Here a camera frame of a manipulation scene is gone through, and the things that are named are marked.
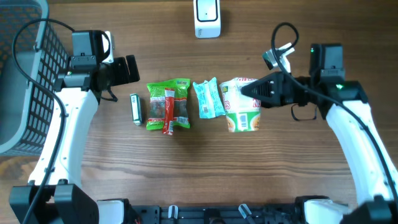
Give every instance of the wooden floor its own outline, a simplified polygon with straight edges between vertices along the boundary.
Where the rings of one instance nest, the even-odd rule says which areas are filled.
[[[310,44],[341,42],[346,77],[368,94],[379,134],[398,164],[397,1],[221,1],[222,33],[199,40],[191,1],[50,5],[50,17],[76,30],[110,30],[116,56],[134,54],[141,80],[113,88],[117,103],[102,101],[91,123],[83,158],[83,189],[94,199],[128,198],[134,205],[238,205],[293,202],[299,195],[328,195],[355,204],[352,176],[326,121],[295,122],[290,107],[262,110],[260,131],[229,133],[225,117],[199,119],[193,88],[191,129],[173,136],[131,121],[129,94],[149,112],[146,84],[171,78],[201,83],[217,77],[261,78],[261,58],[273,28],[288,21],[300,41],[289,56],[292,73],[308,74]],[[57,27],[70,48],[70,34]],[[277,46],[293,41],[289,30]],[[313,105],[300,108],[311,116]],[[24,185],[36,157],[0,157],[0,223],[15,223],[8,196]]]

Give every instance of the gray bin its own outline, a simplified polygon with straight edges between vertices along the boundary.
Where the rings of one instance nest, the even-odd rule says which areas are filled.
[[[45,0],[0,0],[0,156],[36,156],[42,152],[53,98],[18,72],[11,45],[23,24],[48,17]],[[29,26],[18,37],[16,50],[22,69],[52,90],[52,80],[65,68],[68,55],[50,23]]]

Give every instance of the instant noodle cup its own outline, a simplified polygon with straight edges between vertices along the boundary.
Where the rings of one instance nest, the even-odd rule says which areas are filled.
[[[254,78],[234,78],[220,84],[229,132],[259,129],[261,102],[241,93],[243,86],[254,81]]]

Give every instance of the red wrapper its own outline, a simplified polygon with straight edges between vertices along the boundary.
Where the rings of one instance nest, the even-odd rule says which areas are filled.
[[[173,111],[175,91],[171,88],[165,88],[164,93],[166,98],[166,110],[164,117],[163,134],[173,135]]]

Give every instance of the green snack bag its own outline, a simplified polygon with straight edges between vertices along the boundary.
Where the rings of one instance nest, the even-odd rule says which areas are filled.
[[[174,126],[190,128],[187,112],[187,96],[190,86],[189,78],[175,78],[160,83],[148,83],[150,93],[150,112],[147,130],[162,129],[165,117],[165,88],[175,90]]]

